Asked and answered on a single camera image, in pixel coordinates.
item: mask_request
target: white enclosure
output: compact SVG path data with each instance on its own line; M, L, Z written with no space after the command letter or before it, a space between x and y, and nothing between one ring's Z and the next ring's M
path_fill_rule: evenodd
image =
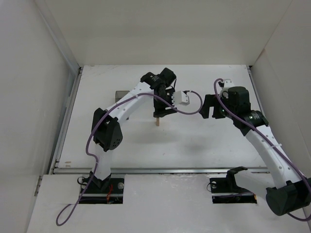
M309 232L305 223L273 215L263 200L212 205L206 174L127 175L124 206L79 205L63 228L55 217L76 200L79 172L93 166L84 154L93 111L113 104L115 91L164 67L176 73L178 90L212 94L216 78L245 86L252 108L262 108L288 157L310 177L310 12L310 0L0 0L1 233L25 233L30 219L29 233L79 232L75 224L85 232L113 222L87 213L108 212L123 216L124 228L103 228L114 232ZM198 106L195 96L190 100L183 110ZM204 173L240 165L266 171L230 120L174 114L156 127L152 111L146 103L123 125L114 171ZM168 194L160 204L159 187ZM147 229L131 217L141 203L138 217ZM162 221L158 228L142 214L148 207ZM92 219L98 222L92 225ZM217 225L220 219L223 225Z

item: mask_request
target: white wall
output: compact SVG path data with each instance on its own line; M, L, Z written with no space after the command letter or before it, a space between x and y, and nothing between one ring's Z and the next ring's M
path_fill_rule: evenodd
M311 176L311 1L293 0L252 68L265 114L290 159Z
M81 66L253 65L291 1L45 0Z
M69 70L32 0L0 2L0 226L25 231Z

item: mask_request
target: white panel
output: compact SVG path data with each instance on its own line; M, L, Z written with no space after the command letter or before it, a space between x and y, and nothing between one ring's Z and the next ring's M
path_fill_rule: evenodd
M294 0L253 67L263 108L288 156L311 175L311 1Z
M79 204L57 227L58 213L77 199L78 176L44 176L28 233L310 233L307 223L274 215L260 198L258 204L212 204L204 174L127 175L124 204Z
M72 111L59 167L93 167L94 159L85 154L94 111L115 101L115 91L132 90L147 72L160 73L163 65L85 66ZM232 79L250 92L253 109L259 109L246 66L170 65L177 75L177 90L195 90L202 97L213 94L217 78ZM190 96L190 105L181 110L194 112L199 99ZM173 114L153 118L153 102L144 103L122 125L123 141L113 150L112 167L194 168L265 166L257 151L233 126L230 119L203 119L201 115ZM90 151L95 152L91 143Z
M69 70L32 0L0 0L0 232L22 233Z
M291 0L46 0L79 65L248 64Z

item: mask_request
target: white object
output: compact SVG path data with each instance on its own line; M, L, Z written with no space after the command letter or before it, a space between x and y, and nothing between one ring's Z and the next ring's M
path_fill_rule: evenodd
M119 100L114 105L117 105L118 103L125 101L133 96L136 96L139 93L151 93L153 94L153 90L150 89L150 85L143 82L139 82L133 90L131 90L129 93L127 93L121 100ZM118 118L118 123L121 125L123 124L126 119L129 118L129 116L137 110L146 100L153 99L152 96L137 96L135 99L121 105L117 109L113 110L109 115L112 118Z
M240 171L234 175L238 187L246 188L255 193L256 196L266 199L266 188L275 187L274 181L270 174L268 176L258 176L248 170Z
M113 151L104 152L100 145L95 145L95 155L98 158L98 165L95 172L95 177L102 181L111 174L111 161L113 158Z
M287 157L286 153L273 136L270 126L262 125L257 127L257 129L268 137L275 147L277 147ZM293 168L288 165L257 132L250 130L245 137L256 148L259 155L267 165L276 188L286 186L287 181L295 183L301 180Z
M219 95L225 98L228 98L228 89L231 87L234 87L234 83L232 82L231 79L224 79L223 83L224 83L224 86L222 90L220 91Z
M266 201L258 204L213 204L208 175L126 175L123 204L79 204L69 221L55 219L75 203L80 175L43 177L28 233L307 233L308 225L275 216ZM269 174L257 174L259 177ZM63 212L63 221L71 207ZM304 217L303 211L294 212Z
M190 104L189 96L183 91L176 91L172 96L172 102L174 105L186 106Z

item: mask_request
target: red wire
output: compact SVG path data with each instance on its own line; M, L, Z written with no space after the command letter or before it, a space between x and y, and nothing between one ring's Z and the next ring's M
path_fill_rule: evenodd
M109 186L109 193L108 193L107 196L106 196L106 198L107 198L107 204L108 204L108 202L109 202L112 189L113 189L113 186L112 186L112 184L111 184L111 185Z

